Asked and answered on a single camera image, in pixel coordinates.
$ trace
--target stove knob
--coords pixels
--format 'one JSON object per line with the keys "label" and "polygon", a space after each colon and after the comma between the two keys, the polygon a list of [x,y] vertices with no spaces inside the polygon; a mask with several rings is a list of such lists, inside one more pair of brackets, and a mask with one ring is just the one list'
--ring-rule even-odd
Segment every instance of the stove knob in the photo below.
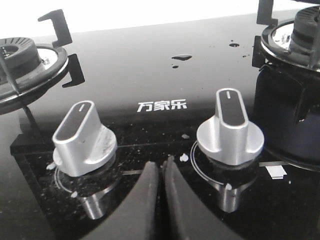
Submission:
{"label": "stove knob", "polygon": [[203,153],[229,166],[255,159],[264,144],[262,131],[248,120],[241,93],[234,88],[216,92],[215,115],[199,126],[196,138]]}
{"label": "stove knob", "polygon": [[71,177],[92,172],[112,161],[117,149],[115,134],[101,124],[95,104],[74,104],[53,134],[53,160]]}

